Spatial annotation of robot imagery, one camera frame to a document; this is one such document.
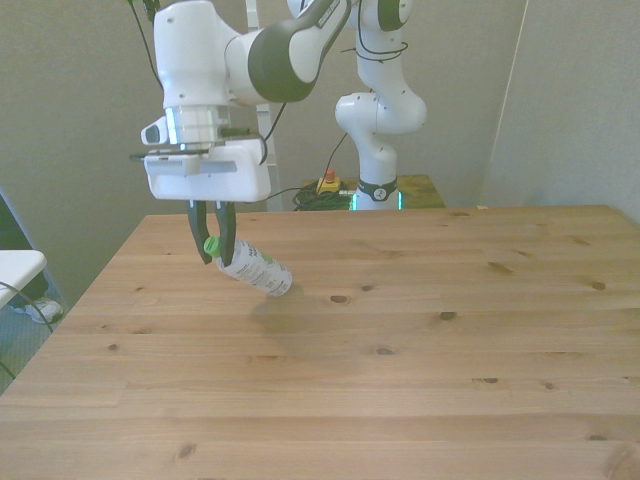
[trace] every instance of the bottle label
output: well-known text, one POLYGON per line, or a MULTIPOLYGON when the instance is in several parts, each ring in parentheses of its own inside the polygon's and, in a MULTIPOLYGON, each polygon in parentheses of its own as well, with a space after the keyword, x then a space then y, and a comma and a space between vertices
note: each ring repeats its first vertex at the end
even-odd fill
POLYGON ((289 269, 244 240, 236 239, 231 265, 224 267, 221 259, 217 263, 227 275, 269 295, 283 295, 291 287, 292 276, 289 269))

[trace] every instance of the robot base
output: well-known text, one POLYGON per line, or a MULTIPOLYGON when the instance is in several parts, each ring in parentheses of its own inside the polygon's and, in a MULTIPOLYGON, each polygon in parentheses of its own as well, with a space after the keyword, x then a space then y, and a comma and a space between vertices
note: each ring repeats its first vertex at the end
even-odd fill
POLYGON ((384 202, 376 202, 358 189, 353 196, 352 210, 402 210, 402 194, 396 190, 384 202))

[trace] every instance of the floor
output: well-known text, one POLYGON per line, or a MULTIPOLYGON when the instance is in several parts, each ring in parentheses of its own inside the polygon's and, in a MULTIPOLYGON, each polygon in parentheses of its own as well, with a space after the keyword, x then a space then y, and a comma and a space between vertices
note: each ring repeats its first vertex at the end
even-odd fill
MULTIPOLYGON (((53 288, 46 295, 61 302, 60 295, 53 288)), ((0 362, 14 375, 22 371, 49 335, 45 325, 35 323, 28 315, 15 313, 8 306, 0 308, 0 362)), ((0 395, 12 381, 11 376, 0 367, 0 395)))

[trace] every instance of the bottle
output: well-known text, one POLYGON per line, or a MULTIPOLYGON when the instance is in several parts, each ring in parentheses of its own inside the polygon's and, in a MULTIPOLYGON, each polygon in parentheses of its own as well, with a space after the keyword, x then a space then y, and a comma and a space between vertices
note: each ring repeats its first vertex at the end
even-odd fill
POLYGON ((284 295, 291 288, 293 278, 289 269, 244 240, 236 238, 233 259, 228 267, 220 258, 219 237, 209 237, 204 250, 216 259, 218 268, 224 273, 273 297, 284 295))

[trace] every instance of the black cable bundle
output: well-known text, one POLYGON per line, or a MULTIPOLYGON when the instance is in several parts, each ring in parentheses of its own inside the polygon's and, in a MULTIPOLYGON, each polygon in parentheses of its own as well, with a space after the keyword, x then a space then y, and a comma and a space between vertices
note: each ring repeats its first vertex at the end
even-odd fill
MULTIPOLYGON (((314 212, 319 210, 348 210, 351 204, 350 196, 341 196, 338 192, 316 193, 318 181, 313 182, 300 189, 293 197, 293 204, 296 206, 295 212, 314 212)), ((340 190, 347 190, 346 183, 340 184, 340 190)))

